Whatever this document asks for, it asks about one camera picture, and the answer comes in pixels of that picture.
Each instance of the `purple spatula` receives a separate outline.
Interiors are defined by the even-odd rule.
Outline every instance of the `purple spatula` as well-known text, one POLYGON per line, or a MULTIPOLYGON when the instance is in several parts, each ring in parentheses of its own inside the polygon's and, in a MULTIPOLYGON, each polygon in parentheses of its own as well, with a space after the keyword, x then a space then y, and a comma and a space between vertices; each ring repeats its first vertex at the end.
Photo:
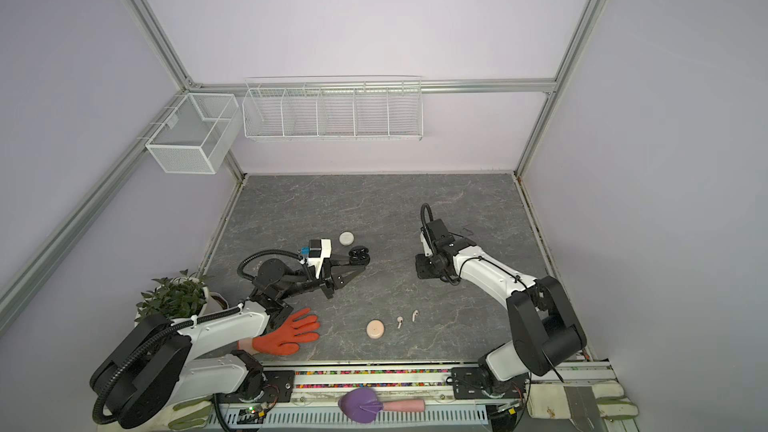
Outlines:
POLYGON ((381 410, 390 410, 392 412, 423 412, 424 400, 398 400, 396 402, 379 402, 374 389, 360 387, 347 392, 344 397, 339 399, 339 408, 345 416, 360 422, 360 424, 370 424, 376 419, 376 415, 381 410))

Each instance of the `potted plant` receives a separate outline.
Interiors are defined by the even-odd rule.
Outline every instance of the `potted plant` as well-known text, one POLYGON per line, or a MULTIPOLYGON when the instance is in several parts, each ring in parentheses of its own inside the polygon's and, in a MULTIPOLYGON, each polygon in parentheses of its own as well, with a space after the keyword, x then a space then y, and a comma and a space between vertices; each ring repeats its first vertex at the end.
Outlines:
POLYGON ((158 313, 175 319, 218 312, 228 307, 221 295, 208 290, 202 272, 190 275, 187 269, 179 274, 174 278, 152 279, 159 285, 153 291, 141 293, 144 300, 136 304, 136 322, 158 313))

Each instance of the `black wheel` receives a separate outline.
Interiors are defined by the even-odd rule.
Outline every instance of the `black wheel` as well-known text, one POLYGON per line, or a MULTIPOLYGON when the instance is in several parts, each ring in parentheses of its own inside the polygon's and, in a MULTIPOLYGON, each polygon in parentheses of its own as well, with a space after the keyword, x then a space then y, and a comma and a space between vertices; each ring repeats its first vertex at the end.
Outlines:
POLYGON ((368 265, 370 261, 371 256, 365 245, 357 245, 350 249, 350 265, 368 265))

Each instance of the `gray marble surface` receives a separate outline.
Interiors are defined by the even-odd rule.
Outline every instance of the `gray marble surface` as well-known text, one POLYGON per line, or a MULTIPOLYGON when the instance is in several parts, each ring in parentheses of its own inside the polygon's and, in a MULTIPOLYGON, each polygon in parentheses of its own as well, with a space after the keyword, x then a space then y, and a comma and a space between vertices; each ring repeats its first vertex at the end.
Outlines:
MULTIPOLYGON (((319 341, 302 344, 286 359, 477 360, 509 341, 506 311, 470 282, 417 279, 418 210, 428 202, 451 232, 520 272, 543 277, 513 181, 505 174, 249 177, 213 257, 210 289, 235 302, 252 289, 235 273, 249 254, 297 251, 311 238, 331 238, 334 253, 346 254, 339 234, 350 230, 353 245, 370 248, 371 263, 331 300, 321 291, 288 299, 295 310, 312 308, 322 326, 319 341), (400 329, 398 316, 405 319, 400 329), (385 325, 378 340, 366 335, 373 319, 385 325)), ((255 273, 258 264, 246 271, 255 273)))

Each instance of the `green plant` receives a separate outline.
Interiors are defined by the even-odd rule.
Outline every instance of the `green plant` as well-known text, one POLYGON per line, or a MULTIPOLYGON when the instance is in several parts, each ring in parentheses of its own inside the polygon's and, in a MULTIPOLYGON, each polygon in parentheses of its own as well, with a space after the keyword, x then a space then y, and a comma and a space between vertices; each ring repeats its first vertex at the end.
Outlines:
POLYGON ((141 293, 143 302, 136 304, 139 316, 136 322, 152 314, 162 314, 167 318, 186 318, 198 314, 205 305, 206 276, 197 273, 189 275, 189 270, 179 272, 175 278, 153 278, 160 285, 153 291, 141 293))

